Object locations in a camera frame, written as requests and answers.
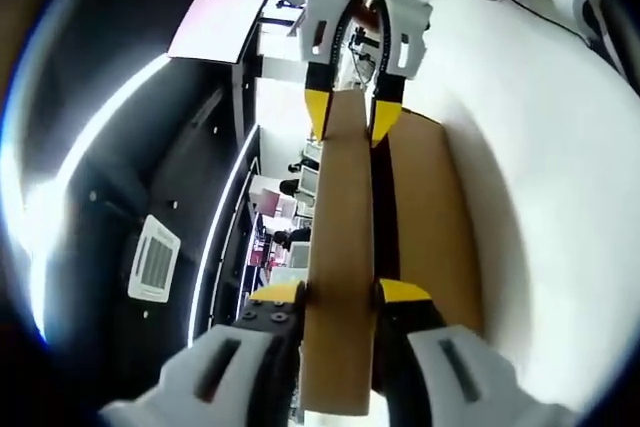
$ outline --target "computer monitor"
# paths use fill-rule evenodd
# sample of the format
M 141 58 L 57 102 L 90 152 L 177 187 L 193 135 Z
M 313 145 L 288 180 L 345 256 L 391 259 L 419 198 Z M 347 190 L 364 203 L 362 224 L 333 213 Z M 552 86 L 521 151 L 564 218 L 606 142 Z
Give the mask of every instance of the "computer monitor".
M 302 155 L 320 163 L 320 158 L 322 157 L 322 147 L 316 142 L 307 142 L 304 146 L 304 150 L 302 151 Z
M 291 242 L 287 267 L 293 269 L 306 269 L 309 267 L 309 255 L 311 242 Z
M 300 171 L 298 190 L 311 197 L 315 197 L 316 191 L 318 190 L 318 171 L 303 166 Z
M 169 57 L 237 64 L 267 0 L 194 0 L 169 46 Z
M 273 267 L 271 269 L 270 284 L 283 284 L 285 282 L 306 282 L 309 278 L 309 269 L 290 269 L 289 267 Z

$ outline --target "cardboard flap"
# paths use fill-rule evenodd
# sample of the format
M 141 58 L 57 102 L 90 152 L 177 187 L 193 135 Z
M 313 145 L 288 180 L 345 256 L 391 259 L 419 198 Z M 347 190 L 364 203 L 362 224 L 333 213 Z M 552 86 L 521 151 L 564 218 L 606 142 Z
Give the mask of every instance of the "cardboard flap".
M 429 292 L 447 323 L 482 334 L 475 241 L 446 132 L 405 111 L 389 132 L 389 146 L 400 279 Z
M 364 93 L 335 92 L 330 109 L 313 219 L 301 403 L 306 410 L 364 415 L 374 334 Z

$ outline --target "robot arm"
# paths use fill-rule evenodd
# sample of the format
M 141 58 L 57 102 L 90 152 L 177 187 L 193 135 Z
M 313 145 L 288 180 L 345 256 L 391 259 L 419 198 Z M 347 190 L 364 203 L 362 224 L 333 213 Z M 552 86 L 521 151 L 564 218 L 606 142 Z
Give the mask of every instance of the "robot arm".
M 375 0 L 381 45 L 370 132 L 374 146 L 400 114 L 404 81 L 415 76 L 424 57 L 422 35 L 429 25 L 430 1 Z M 309 63 L 305 100 L 314 134 L 320 140 L 325 134 L 345 31 L 361 3 L 362 0 L 307 0 L 300 48 L 303 60 Z
M 304 284 L 292 288 L 291 303 L 250 302 L 234 326 L 215 326 L 170 359 L 155 388 L 102 417 L 113 427 L 286 426 L 304 323 Z M 374 371 L 391 427 L 575 425 L 564 407 L 523 392 L 513 366 L 475 334 L 440 327 L 428 296 L 378 297 Z

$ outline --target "ceiling air vent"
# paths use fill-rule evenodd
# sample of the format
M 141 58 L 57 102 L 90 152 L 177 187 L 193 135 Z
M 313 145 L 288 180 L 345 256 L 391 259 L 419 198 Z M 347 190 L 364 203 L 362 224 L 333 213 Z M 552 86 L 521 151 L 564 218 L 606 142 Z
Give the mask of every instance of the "ceiling air vent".
M 151 302 L 169 300 L 180 239 L 148 215 L 142 227 L 129 277 L 129 297 Z

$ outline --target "brown cardboard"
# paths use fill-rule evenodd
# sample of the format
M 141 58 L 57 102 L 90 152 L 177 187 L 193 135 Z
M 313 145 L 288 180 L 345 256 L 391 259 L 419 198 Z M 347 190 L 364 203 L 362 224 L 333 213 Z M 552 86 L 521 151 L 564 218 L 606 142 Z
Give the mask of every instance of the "brown cardboard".
M 330 112 L 313 219 L 301 403 L 307 410 L 365 415 L 374 316 L 364 94 L 335 92 Z
M 447 323 L 483 331 L 471 222 L 444 128 L 403 111 L 389 132 L 400 278 L 431 294 Z

